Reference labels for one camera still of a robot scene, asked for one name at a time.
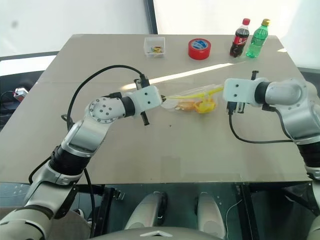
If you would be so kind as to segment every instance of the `red tape roll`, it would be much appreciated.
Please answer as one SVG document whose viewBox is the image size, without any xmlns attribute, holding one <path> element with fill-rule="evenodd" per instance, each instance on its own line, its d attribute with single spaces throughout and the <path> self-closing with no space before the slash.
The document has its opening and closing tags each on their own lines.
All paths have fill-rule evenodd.
<svg viewBox="0 0 320 240">
<path fill-rule="evenodd" d="M 211 43 L 203 38 L 195 38 L 189 41 L 188 54 L 190 58 L 203 60 L 209 57 Z"/>
</svg>

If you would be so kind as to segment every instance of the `clear plastic box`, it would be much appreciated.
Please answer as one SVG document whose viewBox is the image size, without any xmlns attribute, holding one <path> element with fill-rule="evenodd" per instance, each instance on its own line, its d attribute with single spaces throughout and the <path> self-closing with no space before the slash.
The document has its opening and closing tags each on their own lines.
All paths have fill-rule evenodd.
<svg viewBox="0 0 320 240">
<path fill-rule="evenodd" d="M 163 58 L 166 52 L 166 42 L 163 36 L 145 37 L 144 53 L 149 58 Z"/>
</svg>

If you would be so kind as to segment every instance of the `red bottle cap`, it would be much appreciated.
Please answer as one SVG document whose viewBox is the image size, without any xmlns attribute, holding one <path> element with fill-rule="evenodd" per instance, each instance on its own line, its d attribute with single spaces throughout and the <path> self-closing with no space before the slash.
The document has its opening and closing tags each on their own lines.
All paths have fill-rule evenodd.
<svg viewBox="0 0 320 240">
<path fill-rule="evenodd" d="M 250 23 L 250 19 L 249 18 L 244 18 L 243 21 L 242 21 L 243 25 L 249 25 L 249 23 Z"/>
</svg>

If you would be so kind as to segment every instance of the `bottle label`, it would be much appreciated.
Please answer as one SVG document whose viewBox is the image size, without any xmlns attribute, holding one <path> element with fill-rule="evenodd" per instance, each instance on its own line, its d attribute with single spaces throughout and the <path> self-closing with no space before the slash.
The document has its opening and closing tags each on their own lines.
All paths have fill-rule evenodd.
<svg viewBox="0 0 320 240">
<path fill-rule="evenodd" d="M 239 36 L 234 36 L 233 43 L 236 45 L 245 45 L 247 42 L 247 37 L 239 37 Z"/>
</svg>

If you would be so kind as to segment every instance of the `gold bottle cap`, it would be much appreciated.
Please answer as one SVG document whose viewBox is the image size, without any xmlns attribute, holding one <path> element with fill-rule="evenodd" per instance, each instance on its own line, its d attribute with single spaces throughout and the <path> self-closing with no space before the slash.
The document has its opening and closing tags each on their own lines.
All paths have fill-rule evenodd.
<svg viewBox="0 0 320 240">
<path fill-rule="evenodd" d="M 267 19 L 267 18 L 263 19 L 263 21 L 261 23 L 261 25 L 263 25 L 263 26 L 269 26 L 269 24 L 270 24 L 270 19 Z"/>
</svg>

